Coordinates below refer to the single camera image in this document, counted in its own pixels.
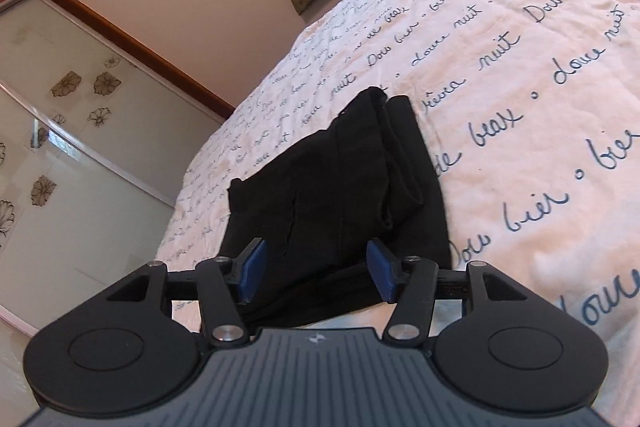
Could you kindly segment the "black pants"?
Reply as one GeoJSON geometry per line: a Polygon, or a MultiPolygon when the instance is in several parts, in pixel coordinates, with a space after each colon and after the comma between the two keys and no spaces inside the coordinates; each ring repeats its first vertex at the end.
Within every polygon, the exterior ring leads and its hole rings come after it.
{"type": "Polygon", "coordinates": [[[266,243],[266,273],[240,309],[250,331],[317,323],[380,302],[371,239],[398,257],[452,265],[436,170],[408,96],[361,91],[326,130],[228,188],[220,254],[266,243]]]}

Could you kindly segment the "white script-print bedspread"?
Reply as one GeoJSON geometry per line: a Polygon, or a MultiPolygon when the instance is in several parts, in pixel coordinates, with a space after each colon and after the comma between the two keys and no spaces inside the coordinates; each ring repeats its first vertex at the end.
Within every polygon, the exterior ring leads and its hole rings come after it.
{"type": "Polygon", "coordinates": [[[639,421],[639,0],[343,0],[196,154],[157,254],[219,249],[235,178],[361,90],[410,98],[456,267],[483,259],[591,327],[597,411],[639,421]]]}

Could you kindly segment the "brown wooden wardrobe frame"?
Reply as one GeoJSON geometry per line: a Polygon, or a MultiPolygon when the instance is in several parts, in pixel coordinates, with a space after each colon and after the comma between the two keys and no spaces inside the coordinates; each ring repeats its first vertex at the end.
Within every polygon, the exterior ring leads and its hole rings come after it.
{"type": "Polygon", "coordinates": [[[193,100],[203,104],[212,110],[223,120],[228,119],[234,112],[234,107],[223,98],[216,95],[213,91],[205,88],[194,78],[172,65],[160,54],[155,53],[145,46],[139,40],[130,36],[95,10],[85,5],[79,0],[50,0],[59,8],[69,12],[71,16],[77,18],[81,23],[86,24],[92,30],[95,30],[101,37],[118,46],[124,52],[131,55],[144,66],[149,67],[160,77],[166,79],[174,87],[178,88],[184,94],[189,95],[193,100]]]}

